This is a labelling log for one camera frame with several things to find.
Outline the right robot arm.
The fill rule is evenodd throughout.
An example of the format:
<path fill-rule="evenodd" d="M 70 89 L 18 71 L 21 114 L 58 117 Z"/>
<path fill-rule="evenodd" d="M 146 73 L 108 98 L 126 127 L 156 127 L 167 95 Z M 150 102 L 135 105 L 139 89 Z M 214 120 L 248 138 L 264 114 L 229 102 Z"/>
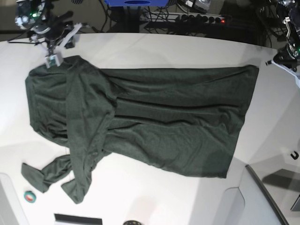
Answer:
<path fill-rule="evenodd" d="M 73 48 L 73 36 L 88 23 L 73 23 L 73 11 L 55 15 L 52 0 L 18 0 L 15 24 L 28 35 L 29 42 L 42 47 L 46 56 L 58 54 L 62 48 Z"/>

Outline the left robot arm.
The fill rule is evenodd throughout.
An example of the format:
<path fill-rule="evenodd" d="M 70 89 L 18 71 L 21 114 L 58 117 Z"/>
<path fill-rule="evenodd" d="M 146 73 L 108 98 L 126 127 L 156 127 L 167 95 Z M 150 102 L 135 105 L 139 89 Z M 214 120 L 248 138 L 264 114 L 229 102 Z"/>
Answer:
<path fill-rule="evenodd" d="M 267 30 L 285 42 L 266 65 L 275 65 L 288 72 L 300 85 L 300 2 L 298 0 L 264 0 L 255 9 L 256 15 Z"/>

